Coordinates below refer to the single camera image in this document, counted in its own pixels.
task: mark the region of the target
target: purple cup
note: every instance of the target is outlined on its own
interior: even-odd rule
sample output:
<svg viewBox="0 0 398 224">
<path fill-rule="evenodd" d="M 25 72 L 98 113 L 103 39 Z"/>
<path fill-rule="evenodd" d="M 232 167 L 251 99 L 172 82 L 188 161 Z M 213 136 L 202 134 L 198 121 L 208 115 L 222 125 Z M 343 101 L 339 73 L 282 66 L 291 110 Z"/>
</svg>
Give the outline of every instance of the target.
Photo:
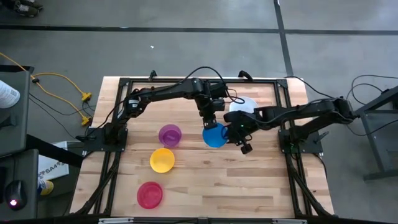
<svg viewBox="0 0 398 224">
<path fill-rule="evenodd" d="M 177 125 L 168 124 L 159 131 L 159 141 L 165 147 L 174 147 L 180 142 L 181 135 L 181 130 Z"/>
</svg>

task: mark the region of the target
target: yellow extension cord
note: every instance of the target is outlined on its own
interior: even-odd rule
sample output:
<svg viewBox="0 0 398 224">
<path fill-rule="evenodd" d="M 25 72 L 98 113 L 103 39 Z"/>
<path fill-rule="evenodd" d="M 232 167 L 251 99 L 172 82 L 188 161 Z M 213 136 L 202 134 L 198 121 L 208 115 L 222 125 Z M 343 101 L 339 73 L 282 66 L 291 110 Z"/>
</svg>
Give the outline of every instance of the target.
<svg viewBox="0 0 398 224">
<path fill-rule="evenodd" d="M 26 71 L 26 69 L 25 69 L 24 67 L 22 67 L 20 64 L 18 64 L 16 61 L 14 61 L 13 59 L 11 59 L 11 58 L 8 57 L 7 55 L 5 55 L 5 54 L 3 54 L 3 53 L 1 53 L 1 52 L 0 52 L 0 55 L 3 56 L 3 57 L 6 58 L 6 59 L 12 61 L 14 64 L 16 64 L 18 67 L 20 67 L 23 71 Z M 65 78 L 65 79 L 68 80 L 73 86 L 75 86 L 76 89 L 81 93 L 81 95 L 83 96 L 82 99 L 81 99 L 82 101 L 87 101 L 87 100 L 89 100 L 89 99 L 91 98 L 91 93 L 85 93 L 85 92 L 83 92 L 73 81 L 71 81 L 71 80 L 70 80 L 68 77 L 66 77 L 65 75 L 61 75 L 61 74 L 58 74 L 58 73 L 52 73 L 52 72 L 44 72 L 44 73 L 38 73 L 38 74 L 35 74 L 35 75 L 30 75 L 30 78 L 33 80 L 36 76 L 41 76 L 41 75 L 55 75 L 55 76 L 58 76 L 58 77 Z M 45 89 L 42 87 L 42 85 L 40 85 L 40 83 L 36 83 L 36 85 L 38 85 L 38 86 L 43 90 L 44 93 L 46 93 L 46 94 L 48 94 L 48 95 L 50 95 L 50 96 L 52 96 L 52 97 L 55 97 L 55 98 L 57 98 L 57 99 L 59 99 L 59 100 L 62 100 L 62 101 L 64 101 L 64 102 L 68 103 L 70 106 L 72 106 L 73 109 L 75 109 L 75 110 L 80 114 L 80 116 L 81 116 L 81 118 L 82 118 L 82 120 L 83 120 L 83 121 L 81 122 L 81 125 L 82 125 L 82 126 L 84 126 L 84 125 L 86 125 L 86 124 L 88 124 L 88 123 L 90 122 L 91 117 L 87 118 L 75 105 L 73 105 L 73 103 L 71 103 L 70 101 L 68 101 L 68 100 L 66 100 L 66 99 L 64 99 L 64 98 L 62 98 L 61 96 L 57 96 L 57 95 L 55 95 L 55 94 L 53 94 L 53 93 L 50 93 L 49 91 L 45 90 Z"/>
</svg>

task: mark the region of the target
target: wooden table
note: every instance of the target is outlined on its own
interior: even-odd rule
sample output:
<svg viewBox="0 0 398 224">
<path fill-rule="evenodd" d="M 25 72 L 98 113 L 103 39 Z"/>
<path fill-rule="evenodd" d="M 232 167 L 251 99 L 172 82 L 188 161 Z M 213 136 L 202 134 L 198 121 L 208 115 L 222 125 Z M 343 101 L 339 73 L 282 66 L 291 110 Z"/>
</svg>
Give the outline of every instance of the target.
<svg viewBox="0 0 398 224">
<path fill-rule="evenodd" d="M 119 78 L 104 77 L 93 126 L 101 124 L 113 108 Z M 292 105 L 308 102 L 305 86 L 300 80 L 288 79 L 288 84 Z M 135 83 L 133 88 L 162 85 L 170 83 Z M 235 89 L 239 96 L 253 98 L 259 106 L 276 105 L 272 85 L 244 83 L 228 86 Z M 224 123 L 224 113 L 216 113 L 218 122 Z M 304 122 L 305 120 L 300 120 L 296 124 Z M 178 125 L 183 138 L 179 147 L 173 149 L 174 168 L 166 174 L 158 174 L 150 168 L 149 158 L 155 149 L 163 146 L 157 135 L 159 129 L 166 124 Z M 211 148 L 202 140 L 203 124 L 195 102 L 174 99 L 151 103 L 140 117 L 130 119 L 128 129 L 127 147 L 121 156 L 112 216 L 294 216 L 286 162 L 277 140 L 278 128 L 254 133 L 250 142 L 253 151 L 247 155 L 243 155 L 240 148 L 233 144 L 226 144 L 220 149 Z M 97 187 L 103 157 L 103 152 L 94 152 L 83 161 L 71 212 L 81 208 Z M 333 213 L 321 162 L 313 155 L 304 154 L 303 164 L 308 188 L 326 210 Z M 158 182 L 164 190 L 161 204 L 152 210 L 141 208 L 136 200 L 138 188 L 147 181 Z M 108 189 L 105 189 L 103 207 L 107 193 Z M 304 211 L 300 190 L 298 194 L 300 208 Z"/>
</svg>

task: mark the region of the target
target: blue cup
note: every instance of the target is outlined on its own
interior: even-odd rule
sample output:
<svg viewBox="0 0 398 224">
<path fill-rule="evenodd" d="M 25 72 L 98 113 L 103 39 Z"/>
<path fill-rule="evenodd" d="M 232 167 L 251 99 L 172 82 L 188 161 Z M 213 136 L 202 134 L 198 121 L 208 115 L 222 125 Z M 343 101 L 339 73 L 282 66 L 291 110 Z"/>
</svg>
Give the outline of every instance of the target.
<svg viewBox="0 0 398 224">
<path fill-rule="evenodd" d="M 201 135 L 205 143 L 210 147 L 221 147 L 227 142 L 227 139 L 224 139 L 223 135 L 225 135 L 227 129 L 220 123 L 217 123 L 217 127 L 206 130 L 203 129 Z"/>
</svg>

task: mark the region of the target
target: concrete floor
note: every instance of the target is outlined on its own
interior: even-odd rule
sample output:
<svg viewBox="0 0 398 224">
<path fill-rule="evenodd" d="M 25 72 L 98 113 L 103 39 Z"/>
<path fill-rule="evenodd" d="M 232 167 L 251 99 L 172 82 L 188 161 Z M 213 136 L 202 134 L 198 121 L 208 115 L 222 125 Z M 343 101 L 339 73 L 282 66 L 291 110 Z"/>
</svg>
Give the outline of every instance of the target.
<svg viewBox="0 0 398 224">
<path fill-rule="evenodd" d="M 0 10 L 0 23 L 54 26 L 208 27 L 277 29 L 272 0 L 42 0 L 45 10 L 34 19 Z M 397 30 L 395 0 L 280 0 L 286 29 Z M 105 75 L 186 75 L 201 65 L 223 76 L 240 70 L 254 77 L 285 77 L 279 34 L 65 32 L 0 30 L 0 51 L 35 72 L 58 72 L 75 81 L 97 100 Z M 287 35 L 294 74 L 317 90 L 346 95 L 354 77 L 362 74 L 398 77 L 396 35 Z M 0 64 L 10 64 L 0 58 Z M 381 89 L 397 80 L 363 78 Z M 43 77 L 49 91 L 80 105 L 77 91 L 65 80 Z M 73 110 L 32 86 L 31 93 L 56 109 Z M 363 101 L 378 96 L 368 86 L 356 89 Z M 308 89 L 310 100 L 320 96 Z M 359 104 L 352 102 L 354 108 Z M 29 105 L 29 133 L 45 141 L 71 140 L 36 105 Z M 83 134 L 80 119 L 54 114 L 73 134 Z M 359 122 L 353 124 L 363 133 Z M 341 217 L 397 222 L 398 179 L 363 182 L 377 171 L 366 137 L 342 125 L 327 128 L 324 160 L 335 213 Z"/>
</svg>

